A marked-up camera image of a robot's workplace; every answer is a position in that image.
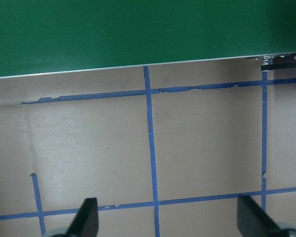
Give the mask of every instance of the black plastic part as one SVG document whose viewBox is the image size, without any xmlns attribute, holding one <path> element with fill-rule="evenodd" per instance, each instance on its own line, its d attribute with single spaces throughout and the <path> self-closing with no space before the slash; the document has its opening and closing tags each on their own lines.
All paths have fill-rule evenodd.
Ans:
<svg viewBox="0 0 296 237">
<path fill-rule="evenodd" d="M 287 69 L 287 68 L 296 68 L 296 62 L 261 65 L 261 71 L 272 71 L 272 70 Z"/>
<path fill-rule="evenodd" d="M 96 198 L 84 200 L 66 234 L 53 237 L 96 237 L 99 230 L 98 203 Z"/>
<path fill-rule="evenodd" d="M 239 196 L 237 226 L 243 237 L 279 237 L 280 228 L 250 196 Z"/>
</svg>

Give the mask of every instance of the green board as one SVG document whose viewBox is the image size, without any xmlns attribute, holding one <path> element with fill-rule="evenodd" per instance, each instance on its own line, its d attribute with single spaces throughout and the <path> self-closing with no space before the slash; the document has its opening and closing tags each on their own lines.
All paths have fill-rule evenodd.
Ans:
<svg viewBox="0 0 296 237">
<path fill-rule="evenodd" d="M 0 77 L 296 52 L 296 0 L 0 0 Z"/>
</svg>

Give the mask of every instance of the blue painter's tape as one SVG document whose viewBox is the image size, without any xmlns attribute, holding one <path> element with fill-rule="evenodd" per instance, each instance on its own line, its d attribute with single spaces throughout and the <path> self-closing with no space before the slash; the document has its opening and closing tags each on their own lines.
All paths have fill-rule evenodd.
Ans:
<svg viewBox="0 0 296 237">
<path fill-rule="evenodd" d="M 272 195 L 272 194 L 284 194 L 284 193 L 292 193 L 292 192 L 296 192 L 296 187 L 267 190 L 266 194 Z M 189 202 L 200 202 L 200 201 L 237 198 L 239 195 L 258 196 L 261 194 L 262 194 L 261 191 L 256 191 L 256 192 L 235 193 L 235 194 L 225 194 L 225 195 L 213 195 L 213 196 L 205 196 L 205 197 L 189 197 L 189 198 L 182 198 L 182 199 L 162 200 L 162 201 L 159 201 L 158 204 L 159 205 L 171 205 L 171 204 L 180 204 L 180 203 L 189 203 Z M 114 206 L 114 205 L 99 206 L 98 209 L 99 209 L 99 211 L 104 211 L 104 210 L 147 207 L 147 206 L 154 206 L 154 205 L 155 205 L 155 203 L 153 201 L 149 201 L 149 202 L 122 204 L 119 206 Z M 76 214 L 76 213 L 78 213 L 78 211 L 79 211 L 79 209 L 67 209 L 67 210 L 57 210 L 57 211 L 43 211 L 42 213 L 30 212 L 30 213 L 21 213 L 21 214 L 12 214 L 12 215 L 2 215 L 2 216 L 0 216 L 0 220 L 39 217 L 40 215 L 52 216 L 52 215 Z"/>
<path fill-rule="evenodd" d="M 21 105 L 51 103 L 51 102 L 61 102 L 61 101 L 75 101 L 75 100 L 92 100 L 92 99 L 103 99 L 103 98 L 113 98 L 113 97 L 123 97 L 123 96 L 145 95 L 145 94 L 146 94 L 145 90 L 133 90 L 133 91 L 96 93 L 96 94 L 88 94 L 88 95 L 64 95 L 64 96 L 59 96 L 58 98 L 44 97 L 44 98 L 40 98 L 37 101 L 21 102 Z"/>
<path fill-rule="evenodd" d="M 43 216 L 54 216 L 54 215 L 65 215 L 65 214 L 76 214 L 78 209 L 67 209 L 67 210 L 58 210 L 58 211 L 44 211 Z"/>
<path fill-rule="evenodd" d="M 115 209 L 126 209 L 126 208 L 154 206 L 153 204 L 154 204 L 153 201 L 122 204 L 122 205 L 116 206 Z"/>
<path fill-rule="evenodd" d="M 261 207 L 266 210 L 266 142 L 267 142 L 267 72 L 262 72 L 262 161 L 261 161 Z"/>
<path fill-rule="evenodd" d="M 154 206 L 154 231 L 155 231 L 155 237 L 160 237 L 157 166 L 156 166 L 156 157 L 155 157 L 155 148 L 154 148 L 152 99 L 151 99 L 151 87 L 150 87 L 150 77 L 149 77 L 148 67 L 144 67 L 144 79 L 145 79 L 145 87 L 146 87 L 148 138 L 149 138 L 149 148 L 150 148 L 152 196 L 153 196 L 153 206 Z"/>
<path fill-rule="evenodd" d="M 29 218 L 29 217 L 38 217 L 37 212 L 21 213 L 21 214 L 12 214 L 12 215 L 2 215 L 0 216 L 0 221 L 2 220 L 11 220 L 11 219 L 20 219 L 20 218 Z"/>
<path fill-rule="evenodd" d="M 33 187 L 34 187 L 34 194 L 35 194 L 35 201 L 36 201 L 36 207 L 39 217 L 39 225 L 40 225 L 40 231 L 41 235 L 46 233 L 45 229 L 45 223 L 44 223 L 44 215 L 43 215 L 43 209 L 41 206 L 41 200 L 39 195 L 39 188 L 38 188 L 38 180 L 36 174 L 31 174 L 32 181 L 33 181 Z"/>
<path fill-rule="evenodd" d="M 256 191 L 256 192 L 247 192 L 247 193 L 236 193 L 236 194 L 213 195 L 213 196 L 205 196 L 205 197 L 190 197 L 190 198 L 182 198 L 182 199 L 163 200 L 163 201 L 160 201 L 160 205 L 230 199 L 230 198 L 237 198 L 239 195 L 257 196 L 257 195 L 261 195 L 261 192 Z"/>
<path fill-rule="evenodd" d="M 296 83 L 296 78 L 291 79 L 275 79 L 275 80 L 268 80 L 268 85 L 281 85 L 281 84 L 291 84 Z"/>
<path fill-rule="evenodd" d="M 285 189 L 274 189 L 274 190 L 267 190 L 266 194 L 285 194 L 285 193 L 293 193 L 296 192 L 296 187 L 293 188 L 285 188 Z"/>
<path fill-rule="evenodd" d="M 262 85 L 262 81 L 243 81 L 243 82 L 229 82 L 229 83 L 219 83 L 219 84 L 207 84 L 199 86 L 177 86 L 177 87 L 165 87 L 160 89 L 152 89 L 152 94 L 159 94 L 163 92 L 181 92 L 193 89 L 209 90 L 209 89 L 222 89 L 222 88 L 233 88 L 233 87 L 246 87 L 246 86 L 258 86 Z"/>
</svg>

